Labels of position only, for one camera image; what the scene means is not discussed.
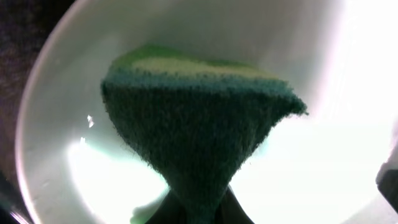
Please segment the white plate bottom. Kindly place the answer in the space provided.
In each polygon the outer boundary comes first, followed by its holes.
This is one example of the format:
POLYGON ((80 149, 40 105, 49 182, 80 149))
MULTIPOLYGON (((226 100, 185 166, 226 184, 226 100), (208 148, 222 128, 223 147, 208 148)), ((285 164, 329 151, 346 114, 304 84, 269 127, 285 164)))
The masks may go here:
POLYGON ((242 165, 231 188, 255 223, 396 223, 376 177, 397 167, 397 2, 76 1, 30 73, 16 167, 35 223, 144 223, 163 178, 117 135, 100 81, 152 42, 287 80, 308 106, 242 165))

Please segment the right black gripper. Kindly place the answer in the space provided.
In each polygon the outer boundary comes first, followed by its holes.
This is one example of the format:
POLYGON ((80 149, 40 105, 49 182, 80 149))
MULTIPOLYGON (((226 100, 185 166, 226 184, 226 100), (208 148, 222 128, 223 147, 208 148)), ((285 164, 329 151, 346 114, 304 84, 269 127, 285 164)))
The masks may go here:
POLYGON ((377 188, 388 204, 397 212, 397 149, 384 162, 377 173, 377 188))

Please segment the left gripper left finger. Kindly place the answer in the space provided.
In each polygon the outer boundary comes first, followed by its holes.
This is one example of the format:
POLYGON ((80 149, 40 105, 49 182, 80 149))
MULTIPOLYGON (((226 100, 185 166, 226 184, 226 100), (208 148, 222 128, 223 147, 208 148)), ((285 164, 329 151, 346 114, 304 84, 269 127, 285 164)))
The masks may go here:
POLYGON ((155 213, 146 221, 146 224, 186 224, 187 216, 184 207, 169 191, 155 213))

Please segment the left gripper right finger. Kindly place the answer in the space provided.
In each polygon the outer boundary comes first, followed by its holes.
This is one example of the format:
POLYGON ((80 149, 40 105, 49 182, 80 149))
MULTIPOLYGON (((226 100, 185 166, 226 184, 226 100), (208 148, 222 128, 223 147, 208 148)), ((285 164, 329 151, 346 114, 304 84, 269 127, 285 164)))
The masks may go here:
POLYGON ((217 224, 254 224, 242 209, 230 186, 217 209, 217 224))

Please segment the green sponge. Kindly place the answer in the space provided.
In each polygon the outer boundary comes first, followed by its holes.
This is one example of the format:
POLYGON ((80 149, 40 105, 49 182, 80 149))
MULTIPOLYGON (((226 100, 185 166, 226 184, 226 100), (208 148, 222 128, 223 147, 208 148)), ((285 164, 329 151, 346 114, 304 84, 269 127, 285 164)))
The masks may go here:
POLYGON ((116 58, 100 88, 117 133, 166 180, 187 223, 217 223, 245 160, 280 120, 307 112, 283 80, 156 45, 116 58))

